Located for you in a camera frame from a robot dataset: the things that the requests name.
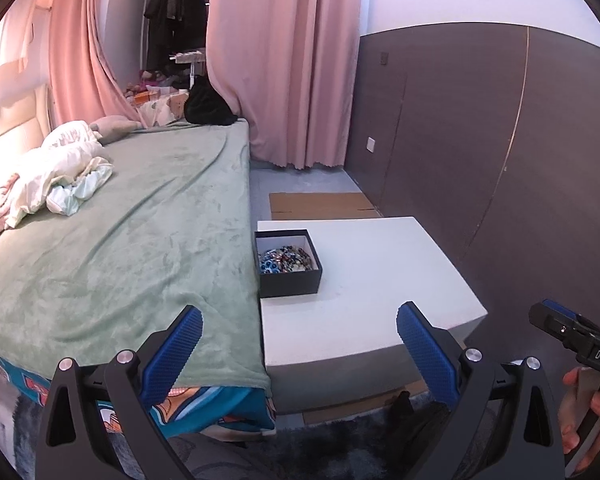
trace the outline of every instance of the colorful bed skirt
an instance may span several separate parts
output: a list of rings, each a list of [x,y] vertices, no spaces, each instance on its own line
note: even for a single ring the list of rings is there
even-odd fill
[[[0,357],[0,375],[29,399],[44,406],[51,381],[13,366]],[[122,429],[108,402],[100,402],[107,431]],[[275,410],[261,388],[243,386],[189,386],[173,388],[167,398],[150,411],[167,438],[198,433],[211,426],[222,429],[223,439],[246,440],[275,429]]]

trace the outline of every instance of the human hand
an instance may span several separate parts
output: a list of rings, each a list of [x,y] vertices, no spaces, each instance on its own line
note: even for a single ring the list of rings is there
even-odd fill
[[[560,410],[558,411],[558,421],[560,422],[560,432],[562,433],[562,450],[565,454],[570,453],[578,443],[580,442],[580,437],[576,430],[578,429],[575,425],[575,399],[576,399],[576,390],[578,386],[578,376],[582,370],[581,367],[574,368],[570,372],[567,372],[565,376],[562,378],[562,382],[566,386],[570,386],[571,389],[567,392],[560,404]],[[590,403],[590,408],[593,412],[600,416],[600,392],[596,392]],[[576,472],[583,471],[586,469],[595,456],[600,451],[600,433],[596,437],[593,446],[587,451],[584,455],[583,459],[580,461],[578,466],[576,467]]]

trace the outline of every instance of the white pillow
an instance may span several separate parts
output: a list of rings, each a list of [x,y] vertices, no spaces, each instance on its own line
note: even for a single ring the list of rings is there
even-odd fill
[[[142,124],[130,121],[122,115],[110,115],[93,121],[89,127],[100,134],[100,142],[106,145],[122,139],[134,130],[139,130],[142,128]]]
[[[72,142],[87,142],[99,140],[100,134],[90,129],[85,121],[70,121],[61,124],[53,130],[42,142],[43,148],[65,146]]]

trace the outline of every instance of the hanging clothes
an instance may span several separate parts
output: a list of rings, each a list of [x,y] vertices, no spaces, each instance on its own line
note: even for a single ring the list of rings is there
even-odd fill
[[[174,35],[192,21],[190,0],[149,0],[144,16],[149,19],[147,70],[164,70],[174,50]]]
[[[206,45],[206,1],[188,0],[188,20],[184,28],[185,37],[180,41],[179,51],[201,48]]]

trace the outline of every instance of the green blanket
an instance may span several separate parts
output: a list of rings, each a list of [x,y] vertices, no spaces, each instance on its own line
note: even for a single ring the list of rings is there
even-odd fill
[[[43,377],[108,362],[188,303],[202,339],[177,386],[269,389],[249,213],[248,126],[135,134],[80,211],[41,210],[0,236],[0,355]]]

